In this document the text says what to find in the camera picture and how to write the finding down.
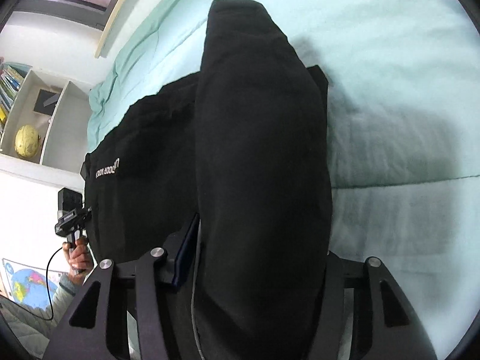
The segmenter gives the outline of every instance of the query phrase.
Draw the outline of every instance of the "silver screw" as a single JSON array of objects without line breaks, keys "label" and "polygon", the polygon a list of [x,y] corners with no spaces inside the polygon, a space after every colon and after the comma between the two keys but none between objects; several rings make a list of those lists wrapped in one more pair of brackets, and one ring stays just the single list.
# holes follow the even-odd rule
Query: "silver screw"
[{"label": "silver screw", "polygon": [[162,257],[165,251],[161,247],[156,247],[155,249],[152,249],[150,254],[152,257]]},{"label": "silver screw", "polygon": [[376,257],[370,257],[368,259],[368,264],[374,268],[378,268],[382,265],[382,262]]},{"label": "silver screw", "polygon": [[105,259],[102,262],[100,262],[100,268],[101,269],[109,269],[113,264],[113,261],[111,259]]}]

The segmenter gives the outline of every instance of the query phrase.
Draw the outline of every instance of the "light blue bedding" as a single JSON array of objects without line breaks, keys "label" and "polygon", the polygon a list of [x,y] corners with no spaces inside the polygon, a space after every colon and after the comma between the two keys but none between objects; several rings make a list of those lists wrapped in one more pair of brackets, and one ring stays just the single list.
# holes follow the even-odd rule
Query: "light blue bedding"
[{"label": "light blue bedding", "polygon": [[[457,0],[257,1],[330,82],[331,249],[383,258],[444,358],[480,308],[475,27]],[[91,151],[131,104],[200,68],[211,2],[163,0],[138,28],[91,92]]]}]

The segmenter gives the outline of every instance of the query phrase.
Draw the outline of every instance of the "map poster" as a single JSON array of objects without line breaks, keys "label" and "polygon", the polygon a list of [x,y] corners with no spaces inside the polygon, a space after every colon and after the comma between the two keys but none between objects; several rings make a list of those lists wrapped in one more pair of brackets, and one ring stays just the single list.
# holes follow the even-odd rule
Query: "map poster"
[{"label": "map poster", "polygon": [[[20,264],[8,259],[2,259],[2,265],[7,279],[7,282],[4,283],[5,289],[8,291],[11,300],[34,308],[46,309],[50,307],[45,269]],[[52,299],[62,274],[63,272],[49,269],[48,284]]]}]

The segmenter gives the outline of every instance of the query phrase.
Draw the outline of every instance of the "person's hand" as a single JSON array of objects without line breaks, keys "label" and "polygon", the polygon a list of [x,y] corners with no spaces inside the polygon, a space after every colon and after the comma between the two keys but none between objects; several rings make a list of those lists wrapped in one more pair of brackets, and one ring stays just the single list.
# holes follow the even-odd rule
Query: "person's hand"
[{"label": "person's hand", "polygon": [[[69,252],[70,244],[68,242],[64,242],[63,254],[65,255],[65,259],[67,260],[70,266],[70,272],[68,273],[68,278],[72,283],[77,285],[82,285],[83,281],[85,281],[85,277],[93,269],[93,259],[87,247],[88,245],[87,237],[78,238],[75,244],[77,245],[77,247],[70,254]],[[85,270],[80,274],[75,274],[75,271],[73,271],[73,269],[76,269],[76,270],[85,269]]]}]

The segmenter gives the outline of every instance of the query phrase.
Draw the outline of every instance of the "metal bracket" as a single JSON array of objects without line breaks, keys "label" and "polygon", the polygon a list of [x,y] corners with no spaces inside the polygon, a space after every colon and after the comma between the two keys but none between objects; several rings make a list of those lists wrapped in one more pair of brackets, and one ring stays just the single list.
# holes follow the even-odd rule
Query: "metal bracket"
[{"label": "metal bracket", "polygon": [[436,360],[415,310],[385,265],[327,256],[319,324],[308,360],[337,360],[344,289],[354,289],[350,360]]},{"label": "metal bracket", "polygon": [[[138,336],[143,360],[168,360],[158,310],[159,286],[177,290],[195,255],[200,218],[195,214],[136,261],[105,259],[94,269],[54,329],[44,360],[129,359],[126,288],[135,286]],[[75,351],[65,343],[75,340]]]}]

